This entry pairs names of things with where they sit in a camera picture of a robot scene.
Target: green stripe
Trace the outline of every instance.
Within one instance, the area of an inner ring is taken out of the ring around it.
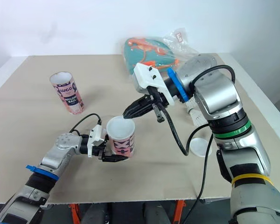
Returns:
[[[230,137],[239,135],[239,134],[247,131],[250,127],[251,127],[251,122],[250,122],[250,120],[248,120],[247,123],[244,126],[242,126],[241,128],[239,128],[235,131],[228,132],[228,133],[223,133],[223,134],[215,134],[214,133],[214,136],[217,137],[217,138],[230,138]]]

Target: teal toy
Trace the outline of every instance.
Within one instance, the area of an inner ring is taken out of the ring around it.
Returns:
[[[124,57],[130,74],[136,63],[142,63],[157,68],[160,72],[178,63],[170,48],[157,40],[147,38],[129,38],[125,42]]]

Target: plastic bag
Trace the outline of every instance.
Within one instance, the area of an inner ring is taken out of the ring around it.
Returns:
[[[184,28],[176,29],[161,37],[132,37],[125,41],[123,56],[130,74],[136,63],[157,68],[160,72],[175,69],[197,55],[187,41]]]

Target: cup rim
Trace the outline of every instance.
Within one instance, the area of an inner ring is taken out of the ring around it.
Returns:
[[[52,78],[54,78],[54,76],[58,75],[59,73],[67,73],[67,74],[69,74],[70,75],[69,80],[66,81],[66,82],[53,82]],[[50,76],[50,82],[54,83],[54,84],[62,85],[62,84],[68,83],[72,78],[73,78],[73,75],[70,72],[68,72],[68,71],[59,71],[59,72],[56,72],[56,73],[54,73],[53,75]]]
[[[129,122],[133,125],[132,131],[131,131],[126,137],[120,138],[120,139],[119,139],[119,138],[114,138],[111,134],[109,134],[109,132],[108,132],[108,127],[110,126],[110,121],[115,120],[115,119],[118,118],[118,117],[123,117],[123,116],[122,116],[122,115],[121,115],[121,116],[116,116],[116,117],[114,117],[114,118],[111,118],[111,119],[108,121],[107,126],[106,126],[106,130],[107,130],[108,136],[111,137],[113,140],[123,140],[123,139],[127,139],[127,138],[131,137],[132,134],[135,132],[135,122],[134,122],[132,119],[125,119],[125,120],[129,121]]]

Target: orange table leg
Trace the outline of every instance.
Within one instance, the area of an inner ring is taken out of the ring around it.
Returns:
[[[179,224],[182,217],[182,208],[187,206],[184,200],[177,200],[175,205],[175,211],[173,215],[172,224]]]
[[[80,224],[80,209],[78,204],[70,204],[73,224]]]

